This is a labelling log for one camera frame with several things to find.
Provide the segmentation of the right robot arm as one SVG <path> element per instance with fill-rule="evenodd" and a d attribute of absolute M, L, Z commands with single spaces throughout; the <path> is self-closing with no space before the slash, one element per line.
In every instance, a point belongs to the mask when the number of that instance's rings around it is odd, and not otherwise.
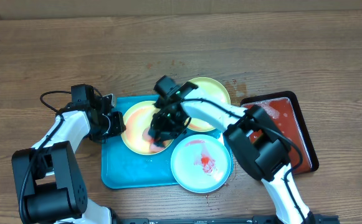
<path fill-rule="evenodd" d="M 315 216 L 303 202 L 292 172 L 303 164 L 298 146 L 285 137 L 265 110 L 223 103 L 186 82 L 178 85 L 167 76 L 154 86 L 159 98 L 148 135 L 156 146 L 183 134 L 197 118 L 220 130 L 237 162 L 253 179 L 261 181 L 282 223 L 314 223 Z"/>

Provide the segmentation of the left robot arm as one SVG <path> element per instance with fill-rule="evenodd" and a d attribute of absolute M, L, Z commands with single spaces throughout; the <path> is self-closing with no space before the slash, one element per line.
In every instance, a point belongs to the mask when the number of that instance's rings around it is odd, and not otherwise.
<path fill-rule="evenodd" d="M 84 139 L 100 144 L 125 130 L 113 94 L 74 85 L 71 101 L 56 109 L 55 123 L 28 149 L 12 155 L 19 216 L 23 223 L 120 223 L 109 207 L 87 195 L 75 152 Z"/>

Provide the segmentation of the yellow-green plate top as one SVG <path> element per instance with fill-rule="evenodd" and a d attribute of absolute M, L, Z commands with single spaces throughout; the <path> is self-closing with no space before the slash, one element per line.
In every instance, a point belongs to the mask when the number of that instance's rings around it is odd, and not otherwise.
<path fill-rule="evenodd" d="M 189 82 L 197 85 L 199 88 L 202 88 L 208 95 L 217 98 L 222 103 L 231 103 L 228 91 L 217 80 L 209 77 L 197 77 L 190 79 Z M 208 132 L 214 130 L 214 127 L 203 120 L 193 118 L 188 125 L 188 129 L 197 132 Z"/>

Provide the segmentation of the red-stained sponge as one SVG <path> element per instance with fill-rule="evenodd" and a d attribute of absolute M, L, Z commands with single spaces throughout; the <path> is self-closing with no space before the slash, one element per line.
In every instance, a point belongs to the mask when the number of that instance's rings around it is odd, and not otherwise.
<path fill-rule="evenodd" d="M 154 153 L 163 151 L 166 147 L 164 145 L 157 145 L 156 141 L 148 134 L 149 130 L 149 128 L 146 128 L 142 134 L 143 140 L 149 145 L 149 151 Z"/>

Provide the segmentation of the yellow plate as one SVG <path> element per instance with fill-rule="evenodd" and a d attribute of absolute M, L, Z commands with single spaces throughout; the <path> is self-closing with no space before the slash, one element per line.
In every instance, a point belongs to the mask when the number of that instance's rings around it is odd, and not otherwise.
<path fill-rule="evenodd" d="M 142 134 L 146 128 L 150 128 L 153 115 L 159 111 L 153 104 L 155 101 L 142 101 L 127 110 L 123 119 L 126 130 L 121 134 L 125 145 L 133 152 L 141 155 L 152 155 L 160 152 L 150 152 L 149 145 L 143 140 Z M 173 141 L 165 141 L 167 148 Z"/>

